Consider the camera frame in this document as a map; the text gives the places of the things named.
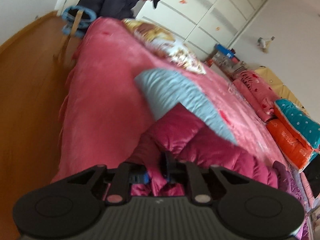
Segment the yellow covered headboard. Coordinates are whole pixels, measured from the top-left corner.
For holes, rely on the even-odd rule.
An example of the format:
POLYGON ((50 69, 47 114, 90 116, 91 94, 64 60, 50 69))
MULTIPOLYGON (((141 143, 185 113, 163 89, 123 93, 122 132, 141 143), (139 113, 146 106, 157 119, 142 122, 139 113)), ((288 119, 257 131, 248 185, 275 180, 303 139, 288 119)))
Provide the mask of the yellow covered headboard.
POLYGON ((307 116, 308 111, 305 109, 303 104, 296 98, 291 90, 281 81, 279 77, 265 66, 260 66, 254 70, 265 82, 271 87, 271 89, 281 98, 292 101, 297 107, 299 107, 307 116))

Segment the pink bed blanket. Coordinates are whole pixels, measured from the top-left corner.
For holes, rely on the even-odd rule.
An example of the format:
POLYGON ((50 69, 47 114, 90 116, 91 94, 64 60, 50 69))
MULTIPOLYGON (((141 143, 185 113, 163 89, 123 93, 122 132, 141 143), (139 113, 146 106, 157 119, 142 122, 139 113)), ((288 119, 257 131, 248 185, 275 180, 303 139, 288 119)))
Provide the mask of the pink bed blanket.
POLYGON ((61 159, 54 181, 92 166, 116 168, 128 161, 141 135, 156 121, 135 83, 141 72, 162 68, 184 75, 205 94, 245 149, 272 168, 274 161, 290 167, 265 124, 234 85, 216 72, 194 74, 149 52, 124 27, 100 18, 89 28, 73 56, 75 68, 61 106, 61 159))

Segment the white sliding wardrobe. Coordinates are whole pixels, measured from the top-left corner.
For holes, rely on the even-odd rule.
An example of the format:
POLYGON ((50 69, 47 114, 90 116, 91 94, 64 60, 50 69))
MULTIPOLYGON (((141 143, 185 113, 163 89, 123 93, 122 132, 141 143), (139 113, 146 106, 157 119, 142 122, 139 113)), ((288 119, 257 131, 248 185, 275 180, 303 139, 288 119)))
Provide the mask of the white sliding wardrobe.
POLYGON ((201 60, 216 44, 230 47, 267 0, 161 0, 145 2, 136 18, 163 28, 183 40, 201 60))

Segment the black folded garment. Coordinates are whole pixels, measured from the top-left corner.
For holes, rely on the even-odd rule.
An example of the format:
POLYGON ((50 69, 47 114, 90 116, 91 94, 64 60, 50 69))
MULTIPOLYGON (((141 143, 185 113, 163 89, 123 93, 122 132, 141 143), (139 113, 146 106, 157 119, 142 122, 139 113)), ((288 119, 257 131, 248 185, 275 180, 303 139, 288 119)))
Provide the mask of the black folded garment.
POLYGON ((320 190, 320 156, 317 155, 310 164, 304 169, 304 174, 315 198, 319 195, 320 190))

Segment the purple down jacket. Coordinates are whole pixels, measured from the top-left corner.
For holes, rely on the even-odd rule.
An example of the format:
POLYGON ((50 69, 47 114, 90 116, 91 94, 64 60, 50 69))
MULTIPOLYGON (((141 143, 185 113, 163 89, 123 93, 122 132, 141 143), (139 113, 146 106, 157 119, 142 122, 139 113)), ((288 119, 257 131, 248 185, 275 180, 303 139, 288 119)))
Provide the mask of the purple down jacket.
POLYGON ((296 234, 296 238, 302 239, 302 240, 310 239, 309 227, 308 227, 307 218, 306 218, 305 204, 304 204, 302 193, 298 188, 296 181, 294 180, 292 174, 286 169, 286 167, 282 163, 278 161, 274 161, 272 168, 275 169, 277 173, 278 189, 295 197, 304 208, 304 213, 305 213, 304 223, 301 226, 299 232, 296 234))

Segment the light blue down jacket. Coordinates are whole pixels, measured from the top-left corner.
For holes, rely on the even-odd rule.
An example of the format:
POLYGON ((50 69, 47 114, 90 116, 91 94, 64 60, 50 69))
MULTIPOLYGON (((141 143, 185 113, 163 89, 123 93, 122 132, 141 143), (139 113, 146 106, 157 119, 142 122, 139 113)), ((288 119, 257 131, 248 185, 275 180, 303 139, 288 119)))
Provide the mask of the light blue down jacket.
POLYGON ((179 72, 149 69, 137 75, 135 83, 142 91, 155 120, 181 103, 217 135, 237 144, 235 136, 211 101, 193 81, 179 72))

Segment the magenta down jacket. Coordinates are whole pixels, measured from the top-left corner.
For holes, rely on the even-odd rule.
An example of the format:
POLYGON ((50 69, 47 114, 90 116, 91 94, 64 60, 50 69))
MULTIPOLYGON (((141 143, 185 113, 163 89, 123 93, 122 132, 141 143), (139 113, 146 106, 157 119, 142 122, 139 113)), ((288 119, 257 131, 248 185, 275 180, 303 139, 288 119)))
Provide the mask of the magenta down jacket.
POLYGON ((181 184, 170 184, 161 174, 162 153, 171 153, 176 160, 195 163, 200 168, 211 165, 278 188, 276 171, 249 154, 245 149, 223 139, 201 119, 177 104, 145 131, 128 162, 144 165, 150 177, 147 185, 135 184, 133 196, 182 196, 181 184))

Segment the clear plastic storage box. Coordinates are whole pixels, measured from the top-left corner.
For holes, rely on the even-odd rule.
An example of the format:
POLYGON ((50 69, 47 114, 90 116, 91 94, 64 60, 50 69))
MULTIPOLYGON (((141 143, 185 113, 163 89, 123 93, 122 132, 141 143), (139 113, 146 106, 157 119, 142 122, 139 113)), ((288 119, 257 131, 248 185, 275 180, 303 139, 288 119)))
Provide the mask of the clear plastic storage box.
POLYGON ((218 67, 228 72, 233 72, 235 65, 240 62, 236 57, 230 58, 218 50, 215 51, 212 59, 218 67))

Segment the blue cushioned stool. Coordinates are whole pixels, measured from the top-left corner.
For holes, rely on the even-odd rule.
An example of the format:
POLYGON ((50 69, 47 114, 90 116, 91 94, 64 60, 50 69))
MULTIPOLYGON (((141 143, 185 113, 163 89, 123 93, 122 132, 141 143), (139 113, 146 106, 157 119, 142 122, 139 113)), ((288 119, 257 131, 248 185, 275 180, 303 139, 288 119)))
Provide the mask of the blue cushioned stool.
POLYGON ((83 6, 67 7, 61 15, 66 25, 62 29, 64 35, 83 38, 89 26, 97 19, 96 13, 83 6))

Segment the teal orange folded quilt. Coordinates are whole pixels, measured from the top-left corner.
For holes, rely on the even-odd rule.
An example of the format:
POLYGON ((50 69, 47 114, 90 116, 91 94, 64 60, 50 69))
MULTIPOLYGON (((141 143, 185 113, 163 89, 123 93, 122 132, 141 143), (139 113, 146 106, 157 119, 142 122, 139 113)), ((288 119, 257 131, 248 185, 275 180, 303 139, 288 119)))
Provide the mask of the teal orange folded quilt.
POLYGON ((287 99, 274 102, 274 115, 266 128, 287 161, 303 172, 319 154, 319 123, 287 99))

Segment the blue storage box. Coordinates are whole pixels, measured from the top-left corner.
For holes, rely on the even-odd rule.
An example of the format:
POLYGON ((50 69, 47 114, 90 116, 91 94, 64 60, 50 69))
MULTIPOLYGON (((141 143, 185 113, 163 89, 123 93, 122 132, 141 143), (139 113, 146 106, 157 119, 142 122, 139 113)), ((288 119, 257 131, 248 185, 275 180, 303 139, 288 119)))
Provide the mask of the blue storage box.
POLYGON ((219 51, 220 53, 222 53, 223 55, 225 55, 226 57, 230 58, 230 59, 233 58, 234 55, 235 55, 234 52, 232 52, 231 50, 225 48, 225 47, 222 46, 221 44, 216 44, 216 45, 215 45, 215 49, 216 49, 217 51, 219 51))

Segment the floral gold pillow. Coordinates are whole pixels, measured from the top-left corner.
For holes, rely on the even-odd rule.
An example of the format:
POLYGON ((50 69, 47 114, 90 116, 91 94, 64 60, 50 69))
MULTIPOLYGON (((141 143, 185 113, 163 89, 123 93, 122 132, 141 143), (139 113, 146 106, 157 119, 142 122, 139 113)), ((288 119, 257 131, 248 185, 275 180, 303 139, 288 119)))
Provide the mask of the floral gold pillow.
POLYGON ((126 18, 125 28, 156 56, 196 74, 206 74, 202 62, 174 34, 159 25, 126 18))

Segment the pink heart folded blanket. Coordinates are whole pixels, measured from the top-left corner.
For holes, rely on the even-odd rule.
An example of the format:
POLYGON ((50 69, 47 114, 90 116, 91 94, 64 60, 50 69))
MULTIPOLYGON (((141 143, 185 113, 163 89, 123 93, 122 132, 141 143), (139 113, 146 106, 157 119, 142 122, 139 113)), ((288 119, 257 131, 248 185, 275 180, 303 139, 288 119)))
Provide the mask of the pink heart folded blanket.
POLYGON ((263 122, 274 117, 274 102, 280 97, 255 71, 242 71, 233 81, 233 85, 263 122))

